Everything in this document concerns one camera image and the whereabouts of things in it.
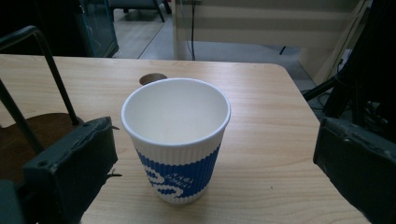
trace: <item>chair leg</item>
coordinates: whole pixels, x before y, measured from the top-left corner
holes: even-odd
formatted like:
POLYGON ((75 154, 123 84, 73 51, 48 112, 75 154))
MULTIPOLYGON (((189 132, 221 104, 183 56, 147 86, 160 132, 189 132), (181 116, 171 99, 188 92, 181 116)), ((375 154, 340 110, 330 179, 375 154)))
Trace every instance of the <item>chair leg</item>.
POLYGON ((168 4, 167 0, 163 1, 163 5, 165 6, 166 13, 171 14, 172 13, 172 9, 169 7, 169 4, 168 4))
POLYGON ((162 20, 163 22, 165 22, 165 19, 163 18, 163 14, 161 13, 160 6, 158 5, 158 3, 157 3, 156 0, 153 0, 153 2, 154 2, 155 7, 157 8, 158 13, 160 14, 161 20, 162 20))
POLYGON ((114 7, 111 7, 110 8, 110 11, 111 11, 111 13, 110 13, 110 19, 111 19, 111 21, 113 21, 114 22, 114 7))

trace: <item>chair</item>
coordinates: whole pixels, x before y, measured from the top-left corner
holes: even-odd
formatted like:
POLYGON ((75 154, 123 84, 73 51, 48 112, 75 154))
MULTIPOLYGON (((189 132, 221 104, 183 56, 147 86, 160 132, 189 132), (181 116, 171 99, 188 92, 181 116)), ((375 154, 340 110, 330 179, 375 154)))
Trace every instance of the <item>chair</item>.
POLYGON ((111 10, 111 19, 114 21, 114 9, 122 8, 124 13, 129 9, 156 9, 160 14, 161 20, 165 22, 163 14, 161 13, 160 5, 163 4, 166 13, 172 13, 167 0, 108 0, 109 8, 111 10))

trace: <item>paper cup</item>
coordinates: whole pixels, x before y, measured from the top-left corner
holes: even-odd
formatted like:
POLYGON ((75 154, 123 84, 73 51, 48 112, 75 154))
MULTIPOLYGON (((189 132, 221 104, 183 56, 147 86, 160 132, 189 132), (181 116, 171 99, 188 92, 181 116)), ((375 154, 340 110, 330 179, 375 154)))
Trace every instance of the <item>paper cup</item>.
POLYGON ((173 204, 191 203, 205 192, 230 116, 221 91, 190 78, 143 86, 121 110, 149 182, 173 204))

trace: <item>metal rod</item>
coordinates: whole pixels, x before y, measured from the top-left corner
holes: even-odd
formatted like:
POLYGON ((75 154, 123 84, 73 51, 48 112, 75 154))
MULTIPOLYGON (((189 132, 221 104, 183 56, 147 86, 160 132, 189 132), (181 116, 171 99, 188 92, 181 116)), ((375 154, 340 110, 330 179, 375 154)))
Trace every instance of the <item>metal rod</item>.
POLYGON ((58 90, 64 100, 64 105, 66 106, 66 109, 69 113, 70 119, 72 120, 73 125, 78 124, 78 118, 76 116, 76 113, 73 109, 73 106, 70 102, 70 99, 67 95, 66 88, 64 87, 64 83, 62 82, 61 75, 59 74, 58 68, 56 67, 55 61, 53 60, 52 53, 50 52, 50 47, 48 45, 48 42, 46 40, 46 37, 44 37, 43 33, 35 27, 35 26, 26 26, 16 32, 13 32, 9 35, 5 35, 3 37, 0 37, 0 50, 5 49, 9 46, 12 46, 23 39, 26 39, 30 35, 34 35, 36 41, 38 42, 39 47, 41 48, 41 51, 44 54, 44 57, 46 58, 47 64, 49 65, 49 69, 52 73, 53 78, 55 79, 55 83, 58 87, 58 90))
POLYGON ((27 141, 30 143, 35 153, 38 154, 42 152, 44 150, 43 146, 40 144, 37 137, 30 129, 29 125, 26 122, 26 119, 23 117, 23 114, 18 109, 17 105, 15 104, 11 95, 9 94, 1 78, 0 78, 0 100, 8 110, 9 114, 11 114, 12 118, 14 118, 15 122, 17 123, 17 126, 20 128, 21 132, 23 133, 27 141))

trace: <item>black cable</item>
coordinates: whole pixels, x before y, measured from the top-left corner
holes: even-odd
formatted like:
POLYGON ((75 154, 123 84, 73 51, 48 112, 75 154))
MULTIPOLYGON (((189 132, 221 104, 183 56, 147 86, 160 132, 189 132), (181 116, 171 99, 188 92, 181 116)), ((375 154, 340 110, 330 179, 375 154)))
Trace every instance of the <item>black cable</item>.
POLYGON ((193 61, 195 61, 195 51, 194 51, 194 18, 195 18, 195 5, 196 5, 196 0, 192 0, 191 56, 192 56, 192 60, 193 60, 193 61))

